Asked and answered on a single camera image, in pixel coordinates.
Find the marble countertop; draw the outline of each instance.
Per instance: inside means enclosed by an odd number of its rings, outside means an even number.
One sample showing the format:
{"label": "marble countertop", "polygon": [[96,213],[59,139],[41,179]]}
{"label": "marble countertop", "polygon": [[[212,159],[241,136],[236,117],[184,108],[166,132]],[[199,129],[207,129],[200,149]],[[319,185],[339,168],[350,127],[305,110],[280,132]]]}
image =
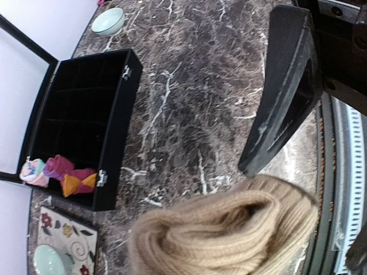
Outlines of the marble countertop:
{"label": "marble countertop", "polygon": [[[237,162],[261,99],[270,0],[114,0],[123,32],[99,37],[90,27],[75,56],[133,48],[144,66],[122,163],[116,210],[93,213],[33,191],[29,274],[42,205],[100,231],[96,274],[129,274],[127,238],[149,209],[243,180]],[[313,112],[263,170],[315,192]],[[296,274],[301,256],[285,274]]]}

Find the black velvet box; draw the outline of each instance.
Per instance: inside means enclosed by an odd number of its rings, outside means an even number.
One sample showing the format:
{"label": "black velvet box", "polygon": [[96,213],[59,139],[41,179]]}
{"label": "black velvet box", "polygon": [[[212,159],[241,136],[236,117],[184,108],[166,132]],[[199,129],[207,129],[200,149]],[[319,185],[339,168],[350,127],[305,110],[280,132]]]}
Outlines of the black velvet box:
{"label": "black velvet box", "polygon": [[[75,169],[93,168],[93,194],[64,198],[93,211],[115,208],[132,109],[142,66],[132,50],[120,50],[60,62],[39,104],[31,129],[30,159],[60,154]],[[63,197],[60,182],[50,178],[48,188]]]}

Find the beige yarn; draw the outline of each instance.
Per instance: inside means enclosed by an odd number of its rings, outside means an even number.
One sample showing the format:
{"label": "beige yarn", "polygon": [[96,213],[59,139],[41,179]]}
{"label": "beige yarn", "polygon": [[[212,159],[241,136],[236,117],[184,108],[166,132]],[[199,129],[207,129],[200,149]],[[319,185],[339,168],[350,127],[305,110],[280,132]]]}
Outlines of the beige yarn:
{"label": "beige yarn", "polygon": [[238,188],[141,216],[129,239],[134,275],[277,275],[317,221],[315,199],[259,175]]}

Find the box lid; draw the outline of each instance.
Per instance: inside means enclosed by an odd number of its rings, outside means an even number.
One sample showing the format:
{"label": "box lid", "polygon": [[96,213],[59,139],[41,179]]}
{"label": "box lid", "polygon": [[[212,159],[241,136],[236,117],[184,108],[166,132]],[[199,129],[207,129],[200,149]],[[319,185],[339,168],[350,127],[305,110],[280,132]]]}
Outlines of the box lid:
{"label": "box lid", "polygon": [[0,72],[7,80],[0,84],[0,179],[21,182],[18,174],[31,144],[41,99],[58,61],[1,15],[0,37],[6,66]]}

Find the decorative tile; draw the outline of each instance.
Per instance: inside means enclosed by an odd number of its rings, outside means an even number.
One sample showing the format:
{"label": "decorative tile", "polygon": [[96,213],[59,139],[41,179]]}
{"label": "decorative tile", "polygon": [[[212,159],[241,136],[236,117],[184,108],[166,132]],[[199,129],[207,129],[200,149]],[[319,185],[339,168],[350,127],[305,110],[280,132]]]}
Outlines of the decorative tile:
{"label": "decorative tile", "polygon": [[47,244],[69,254],[75,262],[72,275],[95,274],[97,241],[97,230],[41,207],[38,245]]}

